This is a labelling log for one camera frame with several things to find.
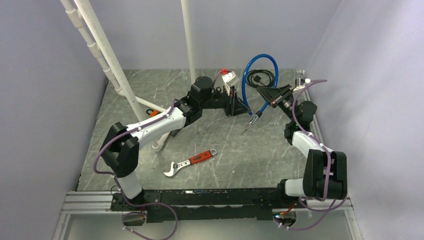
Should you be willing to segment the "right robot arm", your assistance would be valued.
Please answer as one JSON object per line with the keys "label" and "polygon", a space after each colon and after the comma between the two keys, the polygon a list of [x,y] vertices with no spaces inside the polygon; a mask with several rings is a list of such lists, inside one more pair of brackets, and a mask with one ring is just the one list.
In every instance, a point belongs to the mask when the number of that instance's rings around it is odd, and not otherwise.
{"label": "right robot arm", "polygon": [[287,208],[295,197],[320,200],[347,197],[346,154],[325,146],[311,132],[310,124],[318,107],[308,100],[298,102],[289,84],[279,88],[259,86],[256,90],[271,107],[279,107],[289,117],[284,137],[306,157],[303,177],[282,180],[283,189],[275,194],[276,203]]}

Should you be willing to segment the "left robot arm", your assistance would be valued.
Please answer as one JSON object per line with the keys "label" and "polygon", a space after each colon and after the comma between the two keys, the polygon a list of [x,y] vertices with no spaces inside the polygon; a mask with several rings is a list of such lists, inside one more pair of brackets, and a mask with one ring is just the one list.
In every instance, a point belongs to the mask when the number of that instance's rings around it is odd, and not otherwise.
{"label": "left robot arm", "polygon": [[191,125],[209,109],[222,109],[227,117],[249,113],[246,82],[241,82],[238,95],[235,86],[218,90],[210,77],[200,76],[187,95],[173,100],[165,111],[137,123],[124,126],[117,122],[110,127],[95,160],[103,159],[111,169],[102,174],[114,177],[129,209],[137,210],[144,203],[145,191],[135,173],[139,151],[162,135]]}

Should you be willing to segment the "blue cable lock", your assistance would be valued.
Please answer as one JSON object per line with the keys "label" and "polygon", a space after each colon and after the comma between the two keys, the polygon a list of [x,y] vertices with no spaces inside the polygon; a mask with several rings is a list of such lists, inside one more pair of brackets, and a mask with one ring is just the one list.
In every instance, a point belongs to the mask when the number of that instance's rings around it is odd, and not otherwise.
{"label": "blue cable lock", "polygon": [[[251,67],[255,61],[261,58],[269,59],[273,66],[274,66],[274,74],[267,69],[255,69],[251,70]],[[264,84],[261,81],[261,75],[267,75],[269,81],[268,84]],[[247,64],[246,68],[244,69],[242,80],[241,80],[241,94],[242,94],[242,100],[245,105],[249,107],[247,94],[246,94],[246,85],[257,88],[257,87],[268,87],[268,88],[276,88],[279,81],[279,71],[278,71],[278,65],[276,60],[269,54],[262,53],[255,57],[253,57],[249,63]],[[262,106],[262,108],[257,111],[256,113],[249,112],[248,114],[251,116],[251,119],[248,123],[251,123],[252,125],[262,116],[264,110],[268,107],[269,103],[265,102],[265,104]]]}

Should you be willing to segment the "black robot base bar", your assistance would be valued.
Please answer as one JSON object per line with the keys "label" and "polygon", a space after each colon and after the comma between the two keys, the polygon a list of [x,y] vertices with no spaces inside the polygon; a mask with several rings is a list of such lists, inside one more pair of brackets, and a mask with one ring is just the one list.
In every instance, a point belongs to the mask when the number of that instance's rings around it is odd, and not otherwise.
{"label": "black robot base bar", "polygon": [[188,220],[256,219],[270,221],[278,211],[297,208],[298,198],[287,196],[283,187],[229,189],[145,190],[143,197],[126,202],[121,193],[112,195],[113,212],[140,212],[148,223]]}

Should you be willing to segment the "silver lock keys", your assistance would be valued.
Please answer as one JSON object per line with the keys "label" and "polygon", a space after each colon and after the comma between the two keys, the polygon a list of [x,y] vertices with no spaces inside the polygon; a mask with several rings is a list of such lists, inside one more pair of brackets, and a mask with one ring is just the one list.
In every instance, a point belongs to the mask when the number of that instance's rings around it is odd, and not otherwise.
{"label": "silver lock keys", "polygon": [[243,131],[241,132],[241,134],[244,134],[249,128],[250,128],[250,126],[251,126],[252,124],[251,123],[248,123],[245,127],[244,127],[244,129],[243,129]]}

